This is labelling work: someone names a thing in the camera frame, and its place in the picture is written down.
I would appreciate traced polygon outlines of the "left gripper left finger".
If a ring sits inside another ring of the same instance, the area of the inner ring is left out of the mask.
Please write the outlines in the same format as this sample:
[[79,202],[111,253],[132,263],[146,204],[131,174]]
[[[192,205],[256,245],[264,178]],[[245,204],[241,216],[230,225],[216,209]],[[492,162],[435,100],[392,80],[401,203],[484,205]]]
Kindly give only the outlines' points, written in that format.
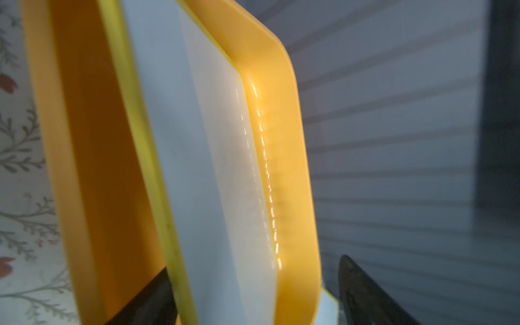
[[177,307],[166,269],[163,269],[107,325],[175,325]]

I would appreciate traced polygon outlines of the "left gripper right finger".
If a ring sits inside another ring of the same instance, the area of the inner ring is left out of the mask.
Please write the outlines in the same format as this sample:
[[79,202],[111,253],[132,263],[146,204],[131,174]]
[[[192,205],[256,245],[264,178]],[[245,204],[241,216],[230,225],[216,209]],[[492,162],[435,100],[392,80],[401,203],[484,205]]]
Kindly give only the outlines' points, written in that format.
[[348,324],[420,324],[347,255],[341,256],[338,281]]

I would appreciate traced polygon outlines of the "whiteboard yellow frame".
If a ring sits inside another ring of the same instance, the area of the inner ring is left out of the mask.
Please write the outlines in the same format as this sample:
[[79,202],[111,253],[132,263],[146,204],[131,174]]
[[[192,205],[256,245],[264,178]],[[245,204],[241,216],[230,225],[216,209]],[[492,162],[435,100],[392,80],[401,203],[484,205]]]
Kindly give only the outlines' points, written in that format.
[[277,265],[245,87],[183,1],[100,1],[183,324],[273,324]]

